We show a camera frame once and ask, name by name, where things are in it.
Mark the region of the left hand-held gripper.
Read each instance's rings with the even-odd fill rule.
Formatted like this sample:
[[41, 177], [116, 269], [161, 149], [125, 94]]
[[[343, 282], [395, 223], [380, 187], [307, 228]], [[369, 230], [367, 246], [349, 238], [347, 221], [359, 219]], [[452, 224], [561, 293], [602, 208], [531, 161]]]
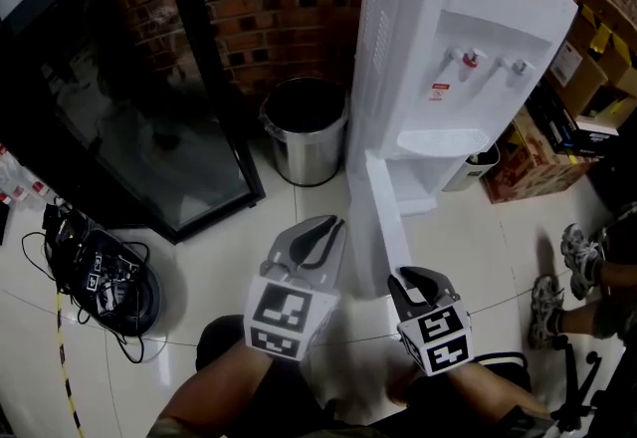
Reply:
[[252, 281], [243, 326], [246, 345], [302, 360], [337, 307], [345, 221], [313, 217], [275, 239]]

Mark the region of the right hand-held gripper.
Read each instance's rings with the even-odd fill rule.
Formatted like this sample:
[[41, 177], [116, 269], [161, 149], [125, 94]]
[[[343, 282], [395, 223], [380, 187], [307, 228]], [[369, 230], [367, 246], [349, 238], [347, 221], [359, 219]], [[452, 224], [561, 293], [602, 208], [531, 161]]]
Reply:
[[451, 282], [424, 267], [399, 269], [402, 278], [425, 301], [414, 303], [393, 275], [387, 286], [399, 317], [398, 333], [407, 353], [423, 373], [435, 376], [473, 359], [469, 316], [460, 296], [451, 294]]

